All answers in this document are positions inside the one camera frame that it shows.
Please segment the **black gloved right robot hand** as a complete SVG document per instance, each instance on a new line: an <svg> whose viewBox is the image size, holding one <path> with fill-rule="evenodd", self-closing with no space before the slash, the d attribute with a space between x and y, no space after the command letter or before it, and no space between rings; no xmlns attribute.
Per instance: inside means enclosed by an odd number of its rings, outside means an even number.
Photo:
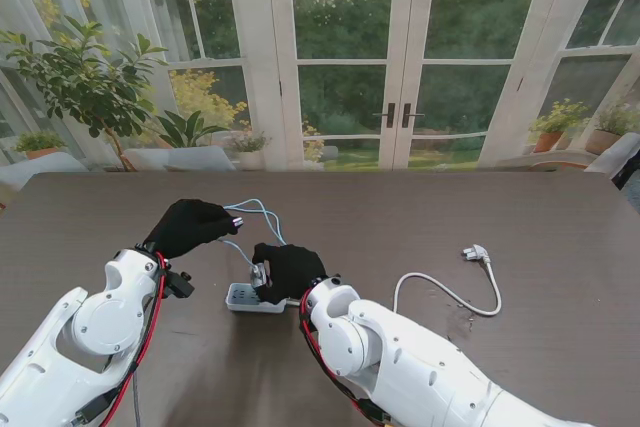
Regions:
<svg viewBox="0 0 640 427"><path fill-rule="evenodd" d="M255 288L261 302L278 304L283 299L300 300L315 280L327 277L316 252L293 244L256 244L252 261L268 264L267 283Z"/></svg>

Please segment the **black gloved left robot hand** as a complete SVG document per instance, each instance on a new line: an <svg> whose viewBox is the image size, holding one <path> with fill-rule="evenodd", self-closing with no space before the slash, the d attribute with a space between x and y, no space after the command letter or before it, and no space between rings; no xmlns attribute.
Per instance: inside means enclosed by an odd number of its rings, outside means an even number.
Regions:
<svg viewBox="0 0 640 427"><path fill-rule="evenodd" d="M241 225L239 217L233 217L218 204L180 199L166 210L142 247L151 255L174 259L202 244L237 234Z"/></svg>

